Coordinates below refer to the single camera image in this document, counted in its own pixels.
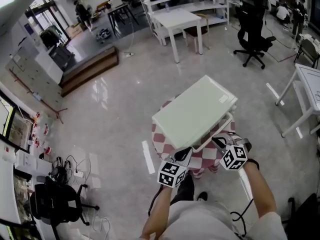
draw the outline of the small bottle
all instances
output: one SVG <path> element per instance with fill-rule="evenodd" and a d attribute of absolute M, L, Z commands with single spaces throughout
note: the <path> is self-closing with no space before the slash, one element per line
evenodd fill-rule
<path fill-rule="evenodd" d="M 166 11 L 167 13 L 170 12 L 170 7 L 169 7 L 169 5 L 168 5 L 167 2 L 165 3 L 165 11 Z"/>

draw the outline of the power strip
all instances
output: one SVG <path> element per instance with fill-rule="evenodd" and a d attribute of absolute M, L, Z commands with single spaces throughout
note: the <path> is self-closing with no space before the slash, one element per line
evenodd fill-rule
<path fill-rule="evenodd" d="M 79 177 L 79 178 L 83 178 L 84 177 L 84 173 L 82 171 L 79 171 L 79 170 L 74 170 L 74 173 L 73 173 L 74 176 L 76 177 Z"/>

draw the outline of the black office chair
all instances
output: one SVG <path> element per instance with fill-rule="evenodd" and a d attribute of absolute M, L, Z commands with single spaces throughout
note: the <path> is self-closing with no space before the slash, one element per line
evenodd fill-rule
<path fill-rule="evenodd" d="M 320 202 L 317 195 L 310 195 L 297 211 L 295 199 L 290 197 L 288 202 L 291 203 L 290 219 L 282 221 L 286 224 L 284 231 L 288 240 L 320 239 Z"/>
<path fill-rule="evenodd" d="M 96 210 L 100 208 L 81 203 L 81 190 L 88 187 L 86 184 L 80 185 L 78 192 L 76 192 L 69 185 L 58 185 L 48 176 L 43 181 L 45 181 L 44 184 L 34 186 L 34 192 L 29 199 L 31 214 L 36 219 L 51 225 L 54 234 L 57 233 L 56 226 L 60 223 L 76 222 L 81 219 L 86 226 L 90 225 L 89 222 L 85 222 L 82 216 L 82 207 Z"/>
<path fill-rule="evenodd" d="M 249 57 L 243 66 L 246 67 L 251 57 L 254 57 L 262 64 L 261 68 L 264 69 L 266 65 L 262 62 L 258 55 L 263 57 L 265 54 L 261 51 L 267 52 L 272 46 L 272 42 L 276 40 L 276 38 L 274 36 L 270 36 L 268 38 L 261 36 L 263 20 L 259 18 L 256 13 L 251 13 L 249 10 L 245 11 L 241 7 L 236 7 L 235 11 L 241 27 L 238 32 L 238 39 L 241 46 L 245 50 L 234 50 L 233 54 L 249 54 Z M 246 32 L 248 33 L 247 40 L 244 39 Z"/>

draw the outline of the cardboard box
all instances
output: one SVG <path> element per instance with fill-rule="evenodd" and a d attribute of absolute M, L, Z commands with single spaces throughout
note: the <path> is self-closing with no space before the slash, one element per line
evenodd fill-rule
<path fill-rule="evenodd" d="M 76 25 L 72 25 L 69 26 L 66 29 L 66 32 L 68 33 L 69 37 L 72 39 L 74 38 L 76 35 L 80 34 L 81 32 L 83 32 L 82 28 L 81 28 L 81 23 L 78 23 Z"/>

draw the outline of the white plastic handle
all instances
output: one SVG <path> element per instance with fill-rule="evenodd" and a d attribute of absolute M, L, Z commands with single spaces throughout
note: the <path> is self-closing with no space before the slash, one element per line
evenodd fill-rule
<path fill-rule="evenodd" d="M 214 134 L 212 134 L 200 147 L 198 147 L 197 149 L 195 149 L 194 147 L 192 147 L 193 149 L 193 153 L 197 153 L 199 151 L 201 151 L 206 145 L 208 145 L 208 143 L 211 141 L 211 138 L 217 134 L 219 134 L 231 121 L 232 119 L 234 118 L 232 116 L 232 114 L 230 112 L 227 112 L 226 115 L 229 117 L 225 123 L 223 125 L 221 125 L 221 127 L 216 130 L 216 132 Z"/>

